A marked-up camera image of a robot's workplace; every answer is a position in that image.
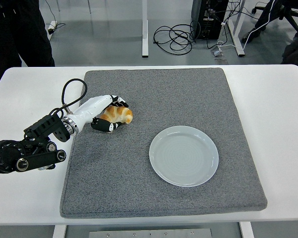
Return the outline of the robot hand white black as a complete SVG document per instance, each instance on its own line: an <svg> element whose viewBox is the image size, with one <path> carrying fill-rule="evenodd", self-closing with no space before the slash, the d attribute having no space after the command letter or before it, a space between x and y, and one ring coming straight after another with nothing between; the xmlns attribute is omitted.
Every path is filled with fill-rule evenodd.
<svg viewBox="0 0 298 238"><path fill-rule="evenodd" d="M104 111L110 105L128 107L128 104L119 96L103 95L88 99L85 103L79 106L68 117L74 122L76 133L80 133L86 123L92 120Z"/></svg>

